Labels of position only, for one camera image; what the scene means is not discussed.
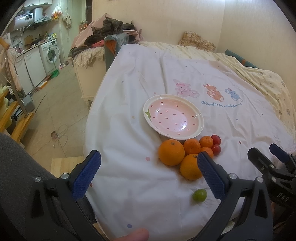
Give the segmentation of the person's thumb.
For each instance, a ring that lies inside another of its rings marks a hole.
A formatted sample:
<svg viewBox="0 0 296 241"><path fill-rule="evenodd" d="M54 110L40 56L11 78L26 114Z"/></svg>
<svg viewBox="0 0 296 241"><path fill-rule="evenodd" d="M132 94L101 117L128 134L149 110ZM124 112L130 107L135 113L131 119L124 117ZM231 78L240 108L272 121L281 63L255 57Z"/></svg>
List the person's thumb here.
<svg viewBox="0 0 296 241"><path fill-rule="evenodd" d="M145 228L139 228L128 235L114 239L114 241L148 241L148 239L149 231Z"/></svg>

